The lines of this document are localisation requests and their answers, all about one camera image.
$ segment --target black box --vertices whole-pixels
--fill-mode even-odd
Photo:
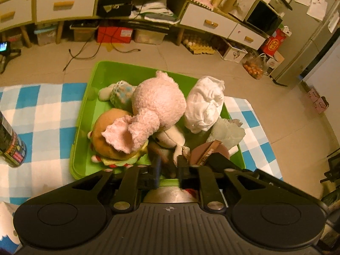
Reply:
[[[98,0],[97,15],[103,18],[130,16],[132,0]]]

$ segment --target egg carton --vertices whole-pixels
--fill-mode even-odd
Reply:
[[[209,41],[197,34],[183,34],[182,43],[194,55],[215,53],[215,49],[209,44]]]

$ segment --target camera screen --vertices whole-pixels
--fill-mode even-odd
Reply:
[[[0,52],[3,52],[7,49],[7,43],[6,42],[0,42]]]

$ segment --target white drawer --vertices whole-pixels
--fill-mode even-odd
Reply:
[[[0,4],[0,30],[32,21],[32,0],[9,0]]]
[[[189,4],[180,24],[228,38],[237,23],[208,9]]]
[[[95,0],[37,0],[37,22],[93,16]]]
[[[263,42],[266,40],[261,35],[258,35],[254,31],[243,27],[241,24],[237,24],[236,28],[228,38],[255,50],[260,48]]]

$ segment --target hamburger plush toy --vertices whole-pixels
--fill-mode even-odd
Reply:
[[[93,130],[87,135],[87,137],[91,140],[91,149],[96,152],[96,154],[91,157],[92,162],[103,162],[104,165],[111,168],[128,168],[136,163],[141,156],[147,153],[147,141],[138,151],[127,154],[125,152],[115,150],[114,147],[108,144],[102,136],[102,132],[106,130],[108,125],[113,124],[116,119],[125,115],[131,116],[131,113],[122,109],[112,108],[99,116],[95,122]]]

